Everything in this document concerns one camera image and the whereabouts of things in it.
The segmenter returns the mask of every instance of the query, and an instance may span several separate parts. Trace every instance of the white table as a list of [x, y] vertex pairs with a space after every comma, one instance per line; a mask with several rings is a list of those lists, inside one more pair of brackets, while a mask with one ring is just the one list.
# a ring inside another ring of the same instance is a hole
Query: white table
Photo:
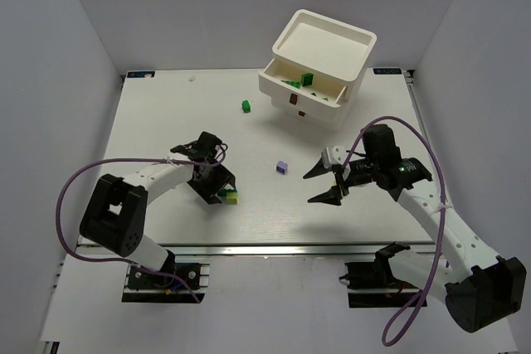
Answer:
[[[242, 100], [251, 112], [241, 110]], [[327, 145], [350, 147], [366, 123], [385, 114], [418, 126], [402, 75], [368, 70], [358, 100], [338, 132], [274, 108], [258, 90], [257, 70], [156, 71], [124, 82], [106, 158], [163, 158], [206, 130], [228, 143], [224, 163], [236, 176], [237, 206], [209, 206], [183, 184], [148, 208], [145, 234], [161, 244], [367, 243], [428, 241], [415, 220], [384, 191], [354, 188], [341, 207], [308, 204], [327, 191], [331, 174], [303, 180]], [[430, 168], [426, 150], [391, 123], [402, 156]], [[275, 171], [277, 161], [288, 174]], [[113, 164], [103, 172], [129, 173], [144, 165]]]
[[[251, 103], [250, 114], [241, 112], [244, 99]], [[426, 253], [433, 244], [386, 192], [360, 187], [341, 207], [310, 205], [306, 200], [328, 190], [332, 177], [303, 181], [302, 176], [324, 146], [350, 146], [377, 116], [392, 114], [418, 126], [403, 77], [368, 71], [358, 102], [336, 133], [283, 114], [268, 99], [257, 89], [256, 70], [157, 71], [152, 79], [125, 81], [106, 157], [163, 157], [207, 130], [230, 146], [226, 166], [236, 175], [240, 203], [208, 206], [182, 185], [149, 208], [147, 235], [163, 244], [184, 244], [173, 248], [179, 261], [210, 262], [203, 303], [121, 303], [124, 264], [67, 257], [42, 341], [61, 342], [59, 354], [514, 350], [506, 320], [470, 335], [433, 299], [406, 337], [387, 349], [380, 336], [396, 310], [348, 308], [346, 288], [338, 282], [346, 259], [371, 261], [382, 242], [424, 241], [414, 246]], [[393, 128], [402, 155], [429, 166], [417, 139], [401, 126]], [[275, 172], [277, 160], [289, 164], [287, 175]], [[124, 174], [136, 168], [111, 165], [102, 172]], [[78, 250], [105, 252], [89, 245]]]

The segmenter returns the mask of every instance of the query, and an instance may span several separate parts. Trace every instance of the yellow-green block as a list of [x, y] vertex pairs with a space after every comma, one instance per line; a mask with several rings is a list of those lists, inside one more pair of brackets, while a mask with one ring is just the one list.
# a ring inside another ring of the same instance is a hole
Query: yellow-green block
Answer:
[[227, 193], [227, 203], [235, 205], [238, 203], [238, 193], [237, 192], [228, 192]]

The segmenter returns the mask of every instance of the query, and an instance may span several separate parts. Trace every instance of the white tabletop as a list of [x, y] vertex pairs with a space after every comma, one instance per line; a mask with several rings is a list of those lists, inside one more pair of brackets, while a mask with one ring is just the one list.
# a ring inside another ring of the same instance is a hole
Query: white tabletop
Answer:
[[[241, 110], [244, 99], [251, 103], [249, 114]], [[418, 126], [401, 75], [369, 70], [343, 127], [330, 132], [271, 106], [258, 90], [257, 70], [156, 71], [154, 78], [125, 80], [105, 157], [163, 158], [203, 130], [229, 145], [224, 164], [236, 176], [238, 205], [209, 206], [188, 185], [178, 186], [148, 208], [144, 233], [161, 244], [429, 240], [374, 185], [352, 189], [340, 207], [306, 203], [333, 182], [331, 175], [302, 179], [321, 150], [350, 147], [362, 126], [385, 114]], [[430, 168], [421, 143], [391, 124], [402, 156], [419, 158]], [[286, 175], [275, 171], [277, 161], [289, 164]], [[113, 164], [102, 172], [125, 174], [141, 167]]]

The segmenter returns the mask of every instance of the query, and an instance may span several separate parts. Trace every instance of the green cube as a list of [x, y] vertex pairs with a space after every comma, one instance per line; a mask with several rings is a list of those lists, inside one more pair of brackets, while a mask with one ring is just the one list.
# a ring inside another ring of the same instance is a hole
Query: green cube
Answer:
[[314, 74], [304, 74], [300, 77], [300, 83], [303, 87], [310, 86], [314, 83]]
[[227, 190], [227, 189], [223, 188], [222, 190], [219, 190], [217, 192], [217, 195], [221, 196], [221, 197], [226, 197], [227, 194], [230, 193], [230, 192], [238, 192], [238, 190]]
[[284, 83], [286, 83], [287, 85], [290, 85], [290, 86], [293, 86], [293, 87], [296, 87], [297, 89], [300, 89], [300, 83], [299, 82], [294, 82], [293, 80], [282, 80]]
[[251, 105], [249, 104], [249, 101], [247, 100], [244, 100], [241, 102], [241, 109], [243, 109], [243, 112], [244, 113], [249, 113], [251, 112]]

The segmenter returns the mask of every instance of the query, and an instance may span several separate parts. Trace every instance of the black sticker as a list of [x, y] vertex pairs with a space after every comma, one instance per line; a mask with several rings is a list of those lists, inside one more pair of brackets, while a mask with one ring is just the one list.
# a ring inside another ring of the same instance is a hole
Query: black sticker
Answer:
[[401, 75], [400, 68], [373, 68], [375, 75]]
[[154, 70], [136, 70], [127, 73], [128, 78], [153, 78], [155, 77]]

